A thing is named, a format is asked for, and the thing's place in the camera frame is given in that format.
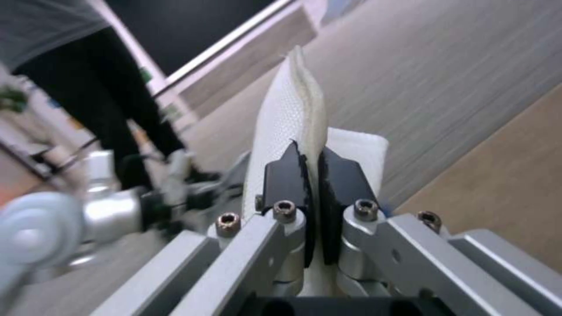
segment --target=gray carpet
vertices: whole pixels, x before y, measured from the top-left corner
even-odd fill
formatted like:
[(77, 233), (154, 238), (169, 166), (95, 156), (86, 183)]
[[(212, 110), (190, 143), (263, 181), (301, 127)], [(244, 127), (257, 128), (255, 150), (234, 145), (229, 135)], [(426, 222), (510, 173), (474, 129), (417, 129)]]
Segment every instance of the gray carpet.
[[(370, 0), (306, 46), (330, 124), (390, 141), (382, 201), (399, 205), (562, 81), (561, 8), (558, 1)], [(250, 148), (274, 71), (186, 133), (204, 167), (224, 169)], [(90, 311), (146, 261), (153, 248), (141, 251), (143, 242), (73, 275), (81, 283), (26, 289), (14, 315)]]

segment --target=gray shirt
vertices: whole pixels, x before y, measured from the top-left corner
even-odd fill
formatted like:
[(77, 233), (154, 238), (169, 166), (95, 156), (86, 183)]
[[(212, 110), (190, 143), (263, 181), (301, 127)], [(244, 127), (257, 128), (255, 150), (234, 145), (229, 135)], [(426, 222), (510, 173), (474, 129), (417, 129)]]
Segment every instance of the gray shirt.
[(108, 26), (86, 0), (0, 0), (0, 61), (13, 71)]

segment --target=wooden floor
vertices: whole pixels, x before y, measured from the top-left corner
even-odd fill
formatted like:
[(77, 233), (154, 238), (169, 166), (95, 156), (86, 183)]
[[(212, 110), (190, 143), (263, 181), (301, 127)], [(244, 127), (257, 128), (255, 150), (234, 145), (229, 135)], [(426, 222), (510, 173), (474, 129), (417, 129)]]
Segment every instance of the wooden floor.
[(454, 233), (488, 228), (562, 273), (562, 85), (406, 201)]
[[(398, 207), (562, 82), (562, 2), (367, 1), (305, 47), (331, 126), (390, 141)], [(275, 70), (185, 136), (209, 168), (249, 150)]]
[[(305, 47), (305, 55), (324, 90), (331, 126), (389, 139), (380, 198), (398, 207), (562, 82), (560, 34), (559, 1), (370, 0), (323, 30)], [(257, 110), (274, 71), (183, 135), (203, 167), (225, 169), (250, 149)], [(548, 112), (541, 117), (558, 128), (552, 126), (556, 124), (553, 115)], [(521, 138), (527, 135), (518, 129), (513, 132)], [(525, 136), (526, 144), (540, 145), (537, 151), (543, 155), (530, 158), (536, 163), (524, 164), (521, 158), (512, 169), (500, 172), (508, 166), (489, 167), (494, 173), (480, 178), (480, 182), (506, 181), (501, 177), (529, 181), (533, 174), (541, 175), (543, 181), (536, 180), (533, 188), (510, 187), (517, 191), (515, 197), (508, 194), (513, 191), (496, 192), (505, 196), (500, 202), (474, 193), (480, 200), (457, 213), (457, 204), (467, 199), (462, 200), (462, 191), (432, 190), (433, 199), (418, 198), (432, 210), (447, 209), (443, 217), (453, 230), (488, 226), (559, 269), (556, 230), (560, 218), (554, 206), (560, 192), (553, 188), (560, 178), (553, 174), (562, 170), (556, 161), (547, 159), (559, 155), (559, 148), (548, 152), (547, 145), (560, 143), (554, 137), (539, 136), (544, 133), (529, 130)], [(547, 162), (555, 165), (546, 166)], [(518, 164), (536, 170), (518, 170)], [(480, 182), (471, 185), (477, 188)], [(491, 189), (500, 187), (490, 185)], [(552, 196), (538, 201), (542, 189)], [(437, 207), (432, 202), (437, 196), (449, 196), (451, 202)], [(510, 204), (511, 198), (520, 202)], [(417, 209), (411, 203), (409, 210)], [(474, 211), (478, 208), (484, 209), (480, 215)], [(150, 258), (157, 246), (148, 239), (152, 240), (147, 235), (131, 236), (119, 245), (121, 255), (107, 265), (27, 287), (12, 315), (90, 312)]]

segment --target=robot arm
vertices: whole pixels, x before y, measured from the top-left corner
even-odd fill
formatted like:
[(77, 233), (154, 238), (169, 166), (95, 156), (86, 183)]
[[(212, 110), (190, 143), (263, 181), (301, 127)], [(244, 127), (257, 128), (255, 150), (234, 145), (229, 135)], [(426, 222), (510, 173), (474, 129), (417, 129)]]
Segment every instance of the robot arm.
[(489, 231), (451, 236), (429, 212), (386, 218), (361, 168), (330, 152), (320, 163), (321, 241), (338, 249), (325, 251), (324, 262), (334, 264), (336, 284), (349, 297), (296, 296), (306, 279), (306, 244), (314, 247), (307, 234), (313, 213), (310, 196), (299, 192), (306, 181), (294, 172), (302, 161), (288, 148), (266, 167), (264, 195), (244, 225), (227, 213), (207, 236), (184, 231), (94, 315), (562, 312), (559, 274)]

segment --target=black pants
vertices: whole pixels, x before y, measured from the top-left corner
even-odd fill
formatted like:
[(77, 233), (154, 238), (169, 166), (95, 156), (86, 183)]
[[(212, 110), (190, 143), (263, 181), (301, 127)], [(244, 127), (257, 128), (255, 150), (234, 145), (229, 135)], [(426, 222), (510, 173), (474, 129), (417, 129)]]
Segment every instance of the black pants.
[(158, 106), (146, 89), (137, 64), (111, 28), (44, 53), (18, 67), (88, 128), (115, 155), (121, 187), (152, 188), (140, 159), (125, 156), (139, 149), (127, 120), (134, 120), (164, 156), (184, 148), (171, 125), (161, 122)]

